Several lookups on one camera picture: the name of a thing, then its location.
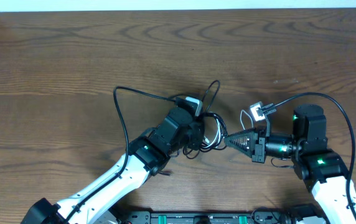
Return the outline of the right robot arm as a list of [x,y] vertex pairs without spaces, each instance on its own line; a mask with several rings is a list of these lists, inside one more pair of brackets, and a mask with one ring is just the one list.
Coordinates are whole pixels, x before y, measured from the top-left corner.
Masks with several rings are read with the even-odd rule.
[[225,137],[225,145],[253,162],[266,157],[289,159],[294,172],[321,207],[324,216],[302,210],[296,223],[356,223],[356,191],[345,162],[327,145],[327,120],[318,105],[298,106],[293,113],[292,134],[272,133],[271,123]]

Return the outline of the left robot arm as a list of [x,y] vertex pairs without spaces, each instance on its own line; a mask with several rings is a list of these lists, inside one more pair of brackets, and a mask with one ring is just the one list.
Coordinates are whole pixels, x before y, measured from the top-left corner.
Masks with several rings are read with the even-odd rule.
[[94,182],[55,204],[40,199],[22,221],[26,224],[95,223],[126,194],[162,171],[172,153],[184,147],[199,147],[203,136],[202,117],[176,106],[159,126],[132,140],[119,161]]

